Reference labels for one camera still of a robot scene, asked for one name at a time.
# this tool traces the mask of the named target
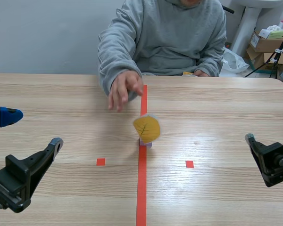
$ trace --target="floor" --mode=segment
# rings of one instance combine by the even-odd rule
[[[222,69],[222,71],[220,73],[220,77],[223,77],[223,78],[230,78],[230,77],[242,78],[242,77],[248,75],[251,72],[252,72],[251,69],[247,69],[246,71],[244,71],[240,74],[234,74],[230,71]],[[253,73],[252,75],[249,76],[249,78],[269,78],[269,76],[270,76],[270,74]]]

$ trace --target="tripod stand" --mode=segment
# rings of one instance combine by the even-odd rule
[[[260,67],[258,67],[256,70],[252,71],[251,73],[249,73],[248,75],[245,76],[245,78],[249,77],[251,74],[255,73],[257,70],[259,70],[261,67],[265,66],[266,64],[269,64],[270,62],[274,63],[272,71],[270,73],[270,78],[273,75],[273,71],[277,69],[277,66],[279,64],[279,60],[281,57],[281,54],[283,53],[283,42],[280,46],[280,48],[277,48],[274,53],[270,56],[270,58],[264,63],[262,64]]]

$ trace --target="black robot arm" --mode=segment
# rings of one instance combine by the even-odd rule
[[[0,170],[0,209],[20,213],[30,205],[33,193],[62,146],[63,140],[55,138],[43,151],[24,160],[6,156],[5,167]]]

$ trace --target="red tape line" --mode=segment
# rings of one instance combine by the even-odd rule
[[[148,111],[148,87],[143,86],[141,116]],[[137,173],[136,226],[147,225],[147,147],[139,146]]]

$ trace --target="white sink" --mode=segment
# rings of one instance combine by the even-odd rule
[[[231,47],[234,53],[243,57],[262,8],[278,7],[283,4],[283,0],[234,0],[234,2],[246,7]]]
[[[275,8],[283,4],[283,0],[234,0],[234,2],[251,8]]]

